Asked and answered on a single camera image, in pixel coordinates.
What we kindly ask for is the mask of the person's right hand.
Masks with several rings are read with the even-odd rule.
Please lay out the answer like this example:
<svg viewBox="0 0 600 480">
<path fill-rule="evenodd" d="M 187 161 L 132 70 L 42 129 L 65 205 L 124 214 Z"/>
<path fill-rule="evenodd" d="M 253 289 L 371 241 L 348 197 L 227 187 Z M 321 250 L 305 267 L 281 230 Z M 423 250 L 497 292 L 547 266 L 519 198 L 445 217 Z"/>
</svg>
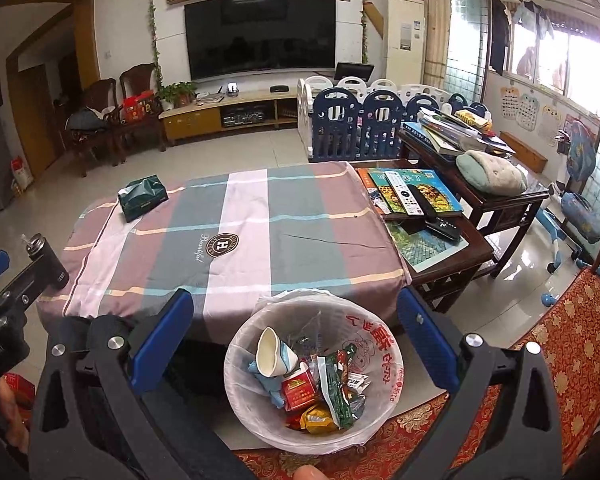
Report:
<svg viewBox="0 0 600 480">
<path fill-rule="evenodd" d="M 330 480 L 329 477 L 313 465 L 299 467 L 292 476 L 294 480 Z"/>
</svg>

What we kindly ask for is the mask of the person's left hand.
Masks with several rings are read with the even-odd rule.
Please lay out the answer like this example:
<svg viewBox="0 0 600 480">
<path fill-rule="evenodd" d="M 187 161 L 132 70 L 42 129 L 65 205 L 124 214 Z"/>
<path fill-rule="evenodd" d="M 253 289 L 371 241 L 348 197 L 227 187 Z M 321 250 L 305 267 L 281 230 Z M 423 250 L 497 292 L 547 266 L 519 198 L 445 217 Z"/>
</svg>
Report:
<svg viewBox="0 0 600 480">
<path fill-rule="evenodd" d="M 22 421 L 15 393 L 4 377 L 0 378 L 0 412 L 6 420 L 6 442 L 24 455 L 29 454 L 29 430 Z"/>
</svg>

